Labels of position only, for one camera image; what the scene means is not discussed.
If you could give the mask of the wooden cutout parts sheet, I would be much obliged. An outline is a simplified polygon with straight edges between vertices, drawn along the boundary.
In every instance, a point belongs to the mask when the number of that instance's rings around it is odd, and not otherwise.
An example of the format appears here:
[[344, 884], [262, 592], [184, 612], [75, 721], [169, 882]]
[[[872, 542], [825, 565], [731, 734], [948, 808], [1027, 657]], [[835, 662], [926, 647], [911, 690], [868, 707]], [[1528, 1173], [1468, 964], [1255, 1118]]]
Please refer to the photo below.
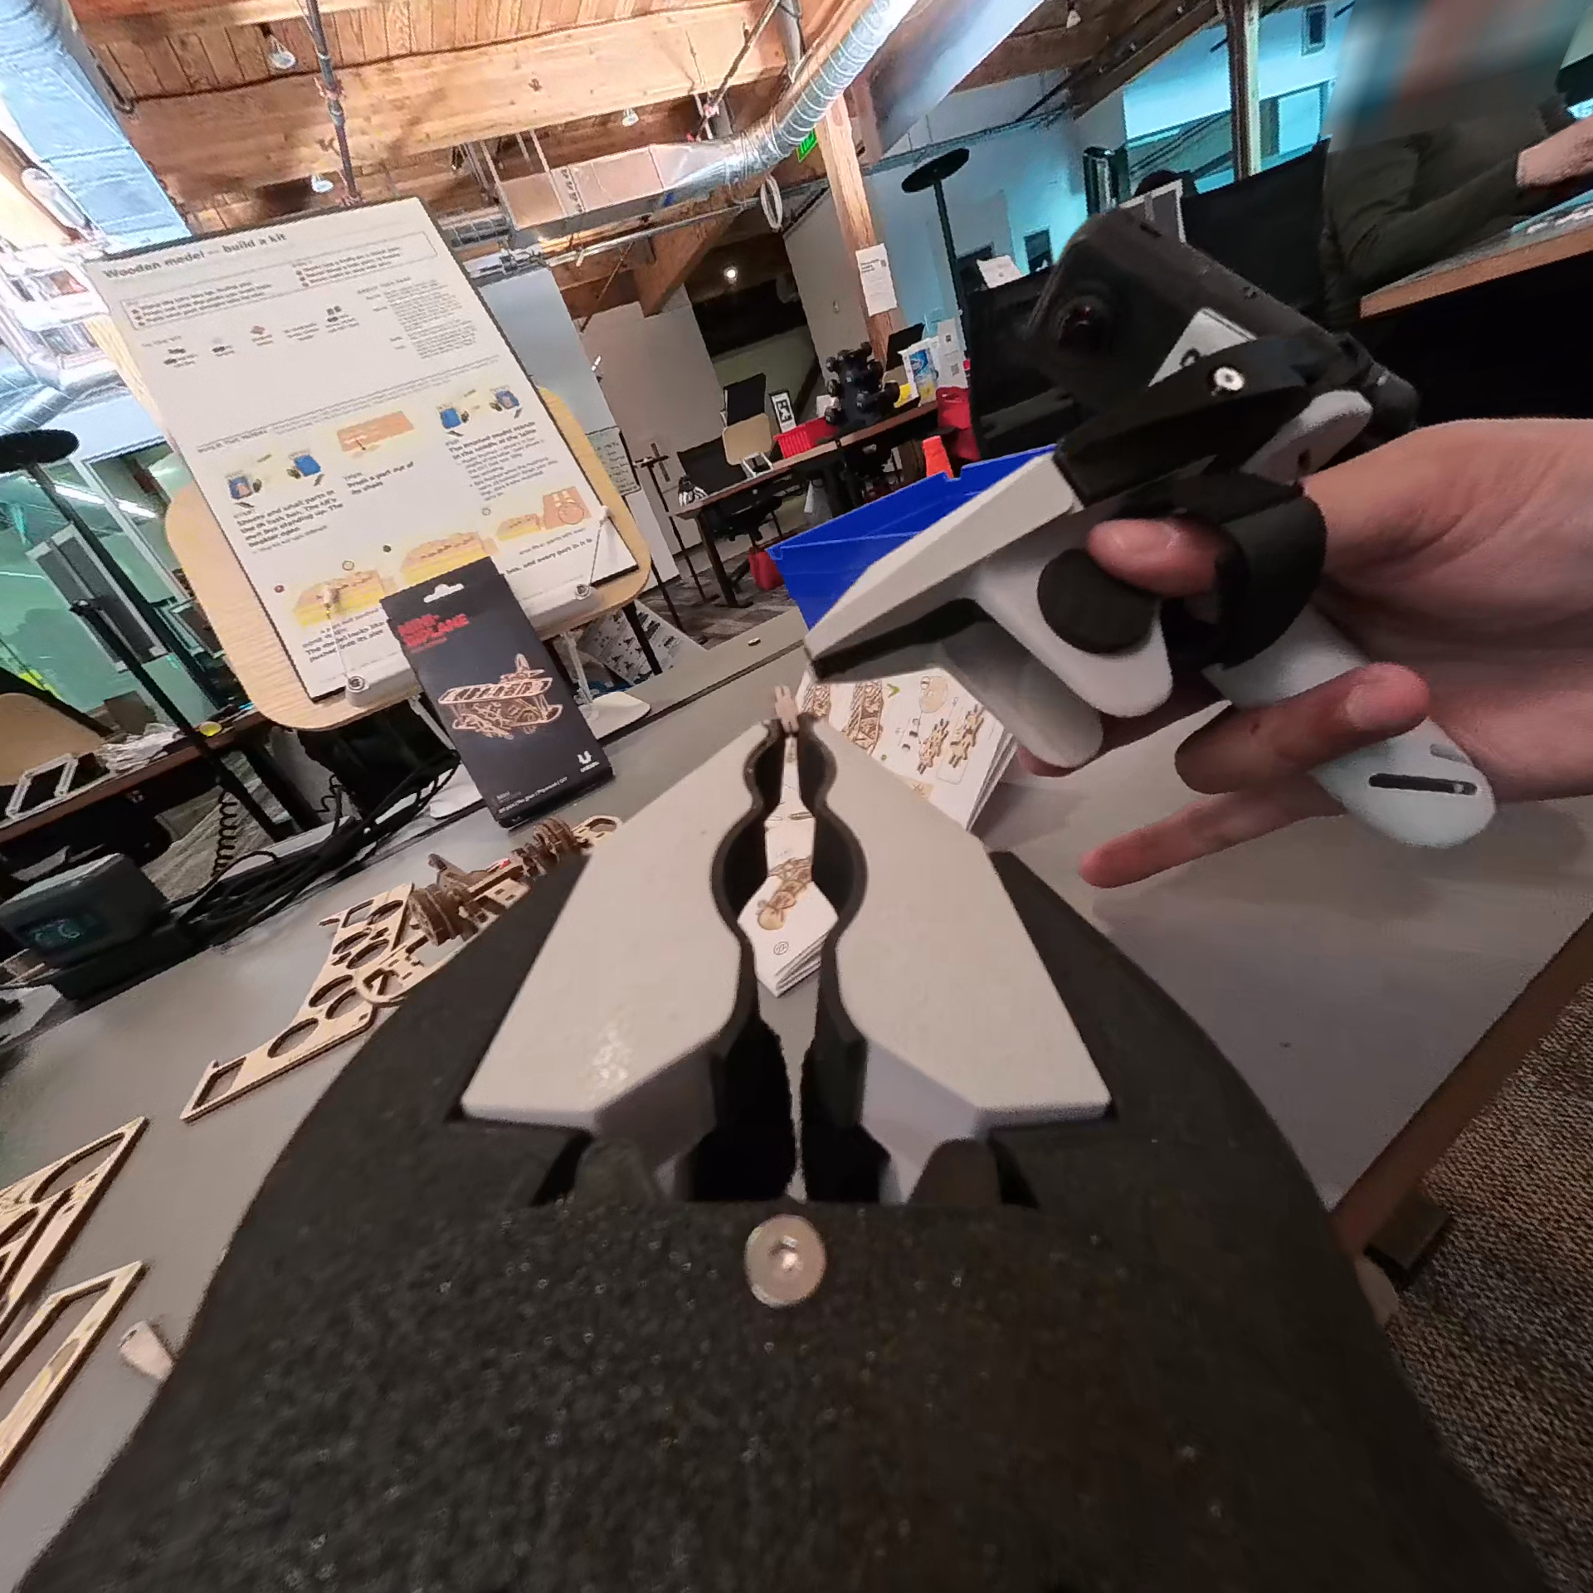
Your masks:
[[23, 1315], [3, 1342], [1, 1478], [7, 1480], [28, 1443], [60, 1404], [71, 1379], [89, 1362], [108, 1326], [143, 1280], [145, 1264], [132, 1262], [52, 1289]]
[[137, 1116], [1, 1190], [1, 1332], [38, 1297], [149, 1120]]
[[209, 1062], [178, 1114], [180, 1122], [194, 1124], [361, 1038], [377, 1021], [377, 1005], [363, 993], [359, 976], [398, 947], [412, 894], [412, 884], [393, 886], [320, 919], [328, 929], [326, 955], [291, 1021], [246, 1054]]

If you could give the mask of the blue plastic bin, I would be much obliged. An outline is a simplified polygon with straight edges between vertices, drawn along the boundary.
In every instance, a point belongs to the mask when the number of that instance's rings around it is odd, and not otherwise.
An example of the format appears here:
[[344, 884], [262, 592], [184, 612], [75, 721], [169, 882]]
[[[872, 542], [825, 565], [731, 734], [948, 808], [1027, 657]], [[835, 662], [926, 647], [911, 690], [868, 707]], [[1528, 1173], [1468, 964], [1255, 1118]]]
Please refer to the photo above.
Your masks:
[[770, 549], [774, 569], [805, 627], [813, 627], [860, 575], [907, 540], [994, 487], [1053, 446], [967, 464], [959, 475], [932, 475], [881, 499], [782, 540]]

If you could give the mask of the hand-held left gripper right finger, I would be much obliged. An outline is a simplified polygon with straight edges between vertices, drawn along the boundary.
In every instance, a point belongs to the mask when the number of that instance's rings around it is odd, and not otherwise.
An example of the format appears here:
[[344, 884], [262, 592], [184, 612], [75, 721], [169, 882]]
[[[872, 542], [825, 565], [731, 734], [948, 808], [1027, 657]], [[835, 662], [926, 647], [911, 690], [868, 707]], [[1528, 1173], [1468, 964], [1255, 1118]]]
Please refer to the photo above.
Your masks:
[[981, 842], [821, 721], [800, 721], [800, 785], [835, 910], [801, 1064], [807, 1200], [901, 1202], [944, 1145], [1105, 1120], [1109, 1091]]

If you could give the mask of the dark green power station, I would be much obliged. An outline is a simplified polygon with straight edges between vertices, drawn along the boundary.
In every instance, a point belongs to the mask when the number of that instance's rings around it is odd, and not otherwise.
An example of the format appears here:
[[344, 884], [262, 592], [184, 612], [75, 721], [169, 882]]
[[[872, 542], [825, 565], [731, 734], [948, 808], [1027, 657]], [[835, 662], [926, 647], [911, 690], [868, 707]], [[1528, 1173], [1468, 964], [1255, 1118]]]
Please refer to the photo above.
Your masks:
[[122, 853], [61, 869], [1, 904], [1, 927], [81, 1003], [134, 984], [169, 956], [169, 898]]

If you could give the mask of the black floor lamp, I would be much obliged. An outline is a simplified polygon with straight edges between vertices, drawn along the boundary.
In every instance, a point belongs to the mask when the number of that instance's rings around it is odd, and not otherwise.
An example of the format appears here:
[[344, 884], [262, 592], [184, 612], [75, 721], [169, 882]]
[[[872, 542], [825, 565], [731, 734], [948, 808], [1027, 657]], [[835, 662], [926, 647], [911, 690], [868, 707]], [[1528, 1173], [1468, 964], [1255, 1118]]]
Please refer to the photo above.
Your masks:
[[916, 164], [901, 181], [901, 191], [905, 195], [920, 195], [926, 191], [932, 197], [942, 238], [942, 253], [948, 267], [948, 283], [953, 296], [953, 308], [957, 312], [957, 343], [961, 357], [965, 357], [967, 353], [967, 312], [965, 312], [967, 288], [965, 267], [961, 263], [961, 253], [949, 224], [946, 183], [965, 168], [967, 156], [969, 150], [965, 146], [934, 154], [928, 160]]

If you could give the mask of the person's right hand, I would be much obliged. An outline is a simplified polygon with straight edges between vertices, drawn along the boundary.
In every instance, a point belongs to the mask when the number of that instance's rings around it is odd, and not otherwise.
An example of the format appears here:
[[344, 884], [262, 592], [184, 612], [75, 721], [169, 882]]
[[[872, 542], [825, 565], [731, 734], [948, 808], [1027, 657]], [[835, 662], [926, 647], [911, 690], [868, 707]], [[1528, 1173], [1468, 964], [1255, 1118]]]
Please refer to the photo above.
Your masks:
[[1368, 664], [1177, 748], [1197, 803], [1080, 859], [1115, 888], [1339, 812], [1310, 773], [1440, 725], [1497, 803], [1590, 793], [1590, 423], [1462, 421], [1302, 483], [1323, 518], [1318, 608]]

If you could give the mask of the wooden side table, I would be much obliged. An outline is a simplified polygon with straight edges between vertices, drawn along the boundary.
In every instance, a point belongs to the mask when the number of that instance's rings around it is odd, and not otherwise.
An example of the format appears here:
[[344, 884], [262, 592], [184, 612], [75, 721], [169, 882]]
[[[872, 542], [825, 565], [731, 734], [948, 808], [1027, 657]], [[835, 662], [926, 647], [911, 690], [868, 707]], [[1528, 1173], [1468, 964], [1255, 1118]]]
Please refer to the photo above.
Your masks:
[[1590, 193], [1584, 193], [1563, 207], [1524, 220], [1475, 250], [1466, 250], [1362, 296], [1360, 318], [1376, 320], [1452, 292], [1579, 259], [1588, 251]]

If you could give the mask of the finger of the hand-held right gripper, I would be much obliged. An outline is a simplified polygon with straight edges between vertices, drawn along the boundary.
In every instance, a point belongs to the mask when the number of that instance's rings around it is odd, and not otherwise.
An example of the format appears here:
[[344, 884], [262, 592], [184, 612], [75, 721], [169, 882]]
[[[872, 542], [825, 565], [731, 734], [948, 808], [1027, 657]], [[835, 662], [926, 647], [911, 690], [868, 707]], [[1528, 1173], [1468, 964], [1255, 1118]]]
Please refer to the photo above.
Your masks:
[[1086, 653], [1039, 600], [1043, 571], [1086, 542], [1084, 507], [1049, 456], [1022, 464], [870, 565], [807, 627], [817, 680], [940, 668], [959, 682], [1082, 682]]

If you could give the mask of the white instruction poster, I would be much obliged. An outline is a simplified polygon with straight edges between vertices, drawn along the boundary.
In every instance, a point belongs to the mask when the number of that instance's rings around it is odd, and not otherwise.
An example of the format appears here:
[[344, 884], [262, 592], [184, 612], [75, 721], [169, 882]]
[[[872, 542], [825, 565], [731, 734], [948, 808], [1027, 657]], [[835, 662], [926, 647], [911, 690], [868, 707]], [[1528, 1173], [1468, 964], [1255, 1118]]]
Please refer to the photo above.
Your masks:
[[644, 569], [422, 201], [85, 271], [311, 701], [393, 678], [381, 604], [457, 567], [490, 559], [537, 623], [597, 614]]

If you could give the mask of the black airplane kit box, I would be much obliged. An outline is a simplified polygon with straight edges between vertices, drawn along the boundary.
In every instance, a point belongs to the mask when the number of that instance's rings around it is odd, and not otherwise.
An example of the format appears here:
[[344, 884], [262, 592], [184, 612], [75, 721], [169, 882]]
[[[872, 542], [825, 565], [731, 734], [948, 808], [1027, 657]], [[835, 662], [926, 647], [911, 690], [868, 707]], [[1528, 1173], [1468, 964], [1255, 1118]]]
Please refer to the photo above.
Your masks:
[[607, 754], [492, 559], [396, 590], [381, 610], [498, 826], [607, 785]]

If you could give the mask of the wooden airplane model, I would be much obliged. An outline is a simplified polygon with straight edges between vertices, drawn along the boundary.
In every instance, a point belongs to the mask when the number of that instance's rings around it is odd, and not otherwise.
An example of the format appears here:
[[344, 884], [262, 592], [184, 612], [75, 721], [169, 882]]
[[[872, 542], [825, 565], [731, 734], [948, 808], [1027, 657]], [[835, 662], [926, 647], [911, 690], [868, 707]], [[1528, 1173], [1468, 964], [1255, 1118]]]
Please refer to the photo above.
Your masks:
[[576, 824], [541, 820], [529, 828], [523, 844], [482, 869], [463, 869], [433, 853], [428, 857], [431, 881], [408, 894], [404, 927], [420, 945], [468, 941], [523, 902], [539, 881], [568, 861], [583, 859], [620, 824], [607, 814]]

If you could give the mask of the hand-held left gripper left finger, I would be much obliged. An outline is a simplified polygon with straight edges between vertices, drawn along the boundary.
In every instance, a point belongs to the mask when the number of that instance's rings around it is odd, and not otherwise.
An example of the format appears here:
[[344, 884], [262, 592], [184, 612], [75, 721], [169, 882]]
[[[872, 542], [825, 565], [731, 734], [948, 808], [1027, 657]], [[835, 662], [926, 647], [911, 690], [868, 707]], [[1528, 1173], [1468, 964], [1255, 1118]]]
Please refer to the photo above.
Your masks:
[[698, 1200], [780, 1198], [790, 1085], [741, 906], [766, 879], [786, 733], [753, 725], [578, 867], [459, 1110], [624, 1141]]

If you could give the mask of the silver air duct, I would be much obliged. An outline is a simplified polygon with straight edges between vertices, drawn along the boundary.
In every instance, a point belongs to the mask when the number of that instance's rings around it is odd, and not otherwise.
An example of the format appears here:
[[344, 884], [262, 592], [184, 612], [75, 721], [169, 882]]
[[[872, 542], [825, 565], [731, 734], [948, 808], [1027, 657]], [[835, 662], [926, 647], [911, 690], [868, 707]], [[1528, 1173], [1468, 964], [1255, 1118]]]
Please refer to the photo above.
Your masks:
[[805, 53], [790, 86], [759, 123], [731, 139], [692, 146], [700, 162], [679, 183], [679, 193], [698, 195], [757, 183], [790, 158], [912, 8], [914, 2], [844, 4], [835, 28]]

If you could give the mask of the black office chair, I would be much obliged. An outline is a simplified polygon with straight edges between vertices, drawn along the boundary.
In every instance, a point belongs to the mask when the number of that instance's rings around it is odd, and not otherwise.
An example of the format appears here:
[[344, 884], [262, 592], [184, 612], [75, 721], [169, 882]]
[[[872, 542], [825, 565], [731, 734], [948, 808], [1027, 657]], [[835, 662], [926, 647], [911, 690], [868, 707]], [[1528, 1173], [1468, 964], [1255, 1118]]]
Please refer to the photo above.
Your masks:
[[1185, 242], [1310, 320], [1323, 314], [1327, 142], [1181, 205]]

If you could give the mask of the wooden display board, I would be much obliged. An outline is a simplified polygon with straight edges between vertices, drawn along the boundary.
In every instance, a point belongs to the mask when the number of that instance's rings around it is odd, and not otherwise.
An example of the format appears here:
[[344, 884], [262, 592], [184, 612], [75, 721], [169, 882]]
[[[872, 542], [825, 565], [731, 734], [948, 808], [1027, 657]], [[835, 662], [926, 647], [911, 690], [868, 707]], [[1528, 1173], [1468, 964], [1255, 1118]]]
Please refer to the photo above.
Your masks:
[[[609, 579], [585, 612], [541, 614], [533, 620], [542, 639], [587, 625], [638, 600], [652, 575], [650, 548], [622, 495], [607, 477], [599, 454], [572, 409], [550, 390], [537, 386], [546, 413], [603, 503], [615, 532], [622, 538], [634, 569]], [[182, 569], [196, 606], [208, 618], [221, 655], [245, 696], [270, 723], [285, 729], [340, 729], [377, 709], [393, 707], [414, 694], [412, 680], [371, 688], [350, 696], [338, 690], [311, 697], [299, 682], [291, 659], [270, 623], [268, 612], [229, 548], [204, 495], [188, 485], [171, 499], [163, 518], [171, 553]]]

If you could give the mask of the grey desk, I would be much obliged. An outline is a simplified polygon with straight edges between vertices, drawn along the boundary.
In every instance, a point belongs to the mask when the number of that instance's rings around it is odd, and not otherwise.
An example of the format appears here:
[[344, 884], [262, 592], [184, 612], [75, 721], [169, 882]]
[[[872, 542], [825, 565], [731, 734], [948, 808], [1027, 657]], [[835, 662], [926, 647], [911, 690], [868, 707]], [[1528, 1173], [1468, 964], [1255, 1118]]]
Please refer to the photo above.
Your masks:
[[[616, 750], [626, 818], [766, 717], [778, 670]], [[3, 1484], [15, 1589], [1545, 1589], [1436, 1443], [1329, 1206], [1586, 910], [1571, 805], [1454, 853], [1347, 820], [1109, 894], [1074, 853], [1177, 805], [1172, 740], [986, 847], [1109, 1091], [932, 1200], [698, 1200], [624, 1141], [459, 1101], [581, 863], [340, 1067], [198, 1124], [285, 1027], [315, 921], [484, 814], [52, 1029], [19, 1169], [153, 1124], [71, 1268], [143, 1262], [163, 1385], [102, 1344]]]

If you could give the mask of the white instruction booklet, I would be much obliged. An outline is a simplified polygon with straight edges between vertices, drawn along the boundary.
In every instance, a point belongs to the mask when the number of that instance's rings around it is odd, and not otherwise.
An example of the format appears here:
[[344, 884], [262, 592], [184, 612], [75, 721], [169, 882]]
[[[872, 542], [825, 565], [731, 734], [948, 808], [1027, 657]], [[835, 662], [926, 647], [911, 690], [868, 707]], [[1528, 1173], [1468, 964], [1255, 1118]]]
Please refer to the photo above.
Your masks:
[[[817, 682], [807, 670], [794, 703], [963, 828], [973, 824], [1014, 752], [1012, 736], [988, 709], [938, 668], [854, 684]], [[766, 881], [739, 912], [757, 984], [776, 997], [819, 970], [837, 921], [811, 881], [813, 845], [798, 752], [788, 742], [780, 799], [764, 824]]]

